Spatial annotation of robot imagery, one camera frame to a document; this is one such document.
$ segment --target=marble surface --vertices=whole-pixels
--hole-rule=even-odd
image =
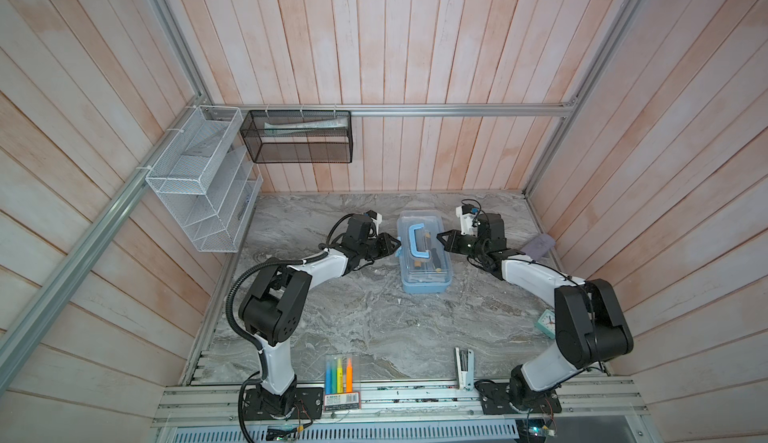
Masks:
[[[462,198],[476,198],[485,211],[502,215],[511,248],[538,234],[523,197],[511,192],[268,195],[256,203],[235,275],[271,256],[316,253],[317,243],[348,212],[374,209],[384,217],[381,230],[393,236],[404,209],[436,209],[446,229],[458,228],[454,208]],[[463,256],[451,255],[451,261],[453,281],[444,293],[404,293],[394,256],[312,289],[291,338],[299,380],[321,380],[325,355],[341,352],[357,353],[361,379],[454,378],[456,346],[475,350],[476,378],[508,377],[515,365],[550,345],[534,327],[546,309],[541,299],[472,267]],[[552,264],[549,258],[542,262]],[[198,384],[239,383],[259,365],[254,347],[232,332],[223,315],[204,354]]]

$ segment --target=blue highlighter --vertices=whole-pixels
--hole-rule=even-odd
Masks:
[[[331,371],[331,362],[326,360],[326,395],[336,392],[336,372]]]

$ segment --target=black mounting plate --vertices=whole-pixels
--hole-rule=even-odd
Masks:
[[[310,417],[313,420],[319,420],[320,417],[322,417],[323,393],[324,390],[322,388],[297,388],[294,401],[301,400],[304,404],[304,409],[306,409],[306,411],[310,414]],[[264,409],[264,405],[262,404],[261,399],[262,388],[260,386],[245,391],[243,410],[245,421],[275,420],[275,418]],[[293,410],[293,414],[291,414],[290,419],[297,419],[295,409]],[[303,411],[301,412],[301,419],[308,420]]]
[[[492,383],[490,381],[481,381],[477,385],[482,396],[485,397],[480,398],[480,406],[482,406],[484,415],[516,415],[526,413],[526,411],[516,409],[510,403],[508,382]],[[549,394],[542,395],[541,398],[531,401],[534,413],[548,414],[550,412],[550,405],[552,406],[552,413],[561,413],[563,410],[554,390],[550,390]]]

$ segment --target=wood panel wall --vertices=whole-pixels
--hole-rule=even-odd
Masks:
[[[532,195],[665,441],[768,438],[767,111],[768,0],[649,0]]]
[[[146,0],[0,0],[0,333],[193,96]],[[147,195],[0,397],[0,440],[143,438],[221,270]]]
[[[623,0],[168,0],[215,102],[560,102]],[[264,190],[523,188],[556,120],[356,118],[349,165]]]

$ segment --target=black wire mesh basket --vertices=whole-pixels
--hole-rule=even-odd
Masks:
[[[352,162],[349,111],[251,110],[240,135],[258,163]]]

